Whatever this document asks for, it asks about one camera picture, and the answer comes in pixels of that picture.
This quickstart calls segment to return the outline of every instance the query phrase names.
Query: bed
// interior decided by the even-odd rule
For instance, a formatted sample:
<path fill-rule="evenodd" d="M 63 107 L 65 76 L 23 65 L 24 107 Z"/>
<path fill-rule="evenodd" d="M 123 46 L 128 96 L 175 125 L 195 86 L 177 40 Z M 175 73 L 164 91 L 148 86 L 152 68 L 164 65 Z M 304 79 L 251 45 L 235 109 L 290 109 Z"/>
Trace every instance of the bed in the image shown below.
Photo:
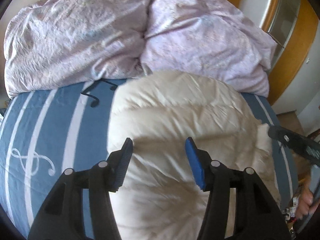
<path fill-rule="evenodd" d="M 121 85 L 125 80 L 109 80 Z M 88 83 L 58 90 L 23 93 L 12 100 L 0 129 L 0 203 L 16 228 L 27 236 L 29 224 L 43 200 L 68 167 L 76 171 L 91 168 L 108 157 L 108 119 L 114 85 L 97 82 L 88 94 Z M 242 93 L 254 116 L 263 123 L 279 122 L 266 98 Z M 281 208 L 289 203 L 298 186 L 290 150 L 273 141 L 273 159 L 281 195 Z M 84 192 L 84 221 L 88 237 L 93 237 Z"/>

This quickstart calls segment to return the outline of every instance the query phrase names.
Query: duvet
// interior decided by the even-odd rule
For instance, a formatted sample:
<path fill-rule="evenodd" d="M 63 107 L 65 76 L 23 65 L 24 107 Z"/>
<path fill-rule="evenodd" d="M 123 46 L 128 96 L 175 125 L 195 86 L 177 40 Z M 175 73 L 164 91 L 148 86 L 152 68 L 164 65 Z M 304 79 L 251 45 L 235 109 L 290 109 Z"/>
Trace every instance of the duvet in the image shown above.
<path fill-rule="evenodd" d="M 226 0 L 42 0 L 9 23 L 9 97 L 161 70 L 268 96 L 276 43 Z"/>
<path fill-rule="evenodd" d="M 134 143 L 124 184 L 110 196 L 122 239 L 197 238 L 208 192 L 197 187 L 188 164 L 189 136 L 228 168 L 254 168 L 279 203 L 267 132 L 239 93 L 211 78 L 157 72 L 118 87 L 108 152 L 120 149 L 127 137 Z M 234 212 L 230 208 L 229 217 Z M 226 235 L 232 235 L 232 223 Z"/>

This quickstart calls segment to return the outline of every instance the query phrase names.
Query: treble clef pattern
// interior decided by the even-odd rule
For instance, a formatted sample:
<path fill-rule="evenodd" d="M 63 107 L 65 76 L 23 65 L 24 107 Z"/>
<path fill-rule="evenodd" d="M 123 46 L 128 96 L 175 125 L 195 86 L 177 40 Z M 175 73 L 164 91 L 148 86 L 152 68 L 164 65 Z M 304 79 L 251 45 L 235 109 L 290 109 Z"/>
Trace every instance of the treble clef pattern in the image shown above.
<path fill-rule="evenodd" d="M 23 165 L 23 161 L 22 161 L 22 160 L 23 160 L 23 159 L 27 159 L 28 156 L 26 156 L 26 155 L 21 155 L 20 152 L 19 152 L 19 150 L 16 149 L 16 148 L 13 148 L 13 149 L 12 149 L 11 156 L 13 156 L 13 157 L 15 157 L 15 158 L 18 158 L 18 159 L 20 160 L 22 169 L 23 169 L 24 172 L 26 172 L 26 167 Z M 38 153 L 33 152 L 32 158 L 36 159 L 36 168 L 35 168 L 34 171 L 31 171 L 31 176 L 36 175 L 36 173 L 38 172 L 40 159 L 46 160 L 46 161 L 51 165 L 51 168 L 48 169 L 48 174 L 49 174 L 51 177 L 55 175 L 55 173 L 56 173 L 56 168 L 55 168 L 55 166 L 53 165 L 53 162 L 52 162 L 47 156 L 39 155 Z"/>

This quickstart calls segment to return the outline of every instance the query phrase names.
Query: blue gripper pad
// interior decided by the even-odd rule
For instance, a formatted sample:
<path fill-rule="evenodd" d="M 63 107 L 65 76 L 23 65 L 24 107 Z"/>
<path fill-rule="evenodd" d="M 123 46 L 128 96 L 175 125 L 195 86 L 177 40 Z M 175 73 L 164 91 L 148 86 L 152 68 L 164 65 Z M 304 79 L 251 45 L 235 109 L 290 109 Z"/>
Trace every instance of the blue gripper pad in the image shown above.
<path fill-rule="evenodd" d="M 206 151 L 199 150 L 191 137 L 186 140 L 185 151 L 196 184 L 201 190 L 206 191 L 208 185 L 205 178 L 205 170 L 210 168 L 210 155 Z"/>

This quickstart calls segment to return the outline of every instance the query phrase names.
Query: white down comforter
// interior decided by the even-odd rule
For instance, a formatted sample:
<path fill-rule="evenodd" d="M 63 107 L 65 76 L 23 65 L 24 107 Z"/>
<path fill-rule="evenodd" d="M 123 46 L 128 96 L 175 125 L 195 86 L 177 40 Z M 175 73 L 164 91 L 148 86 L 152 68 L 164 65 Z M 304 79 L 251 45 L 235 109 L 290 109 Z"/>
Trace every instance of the white down comforter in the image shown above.
<path fill-rule="evenodd" d="M 134 143 L 124 184 L 111 195 L 122 239 L 197 238 L 208 192 L 194 182 L 184 151 L 189 136 L 229 168 L 254 168 L 279 203 L 267 131 L 238 92 L 211 78 L 158 72 L 118 87 L 108 152 L 127 137 Z"/>

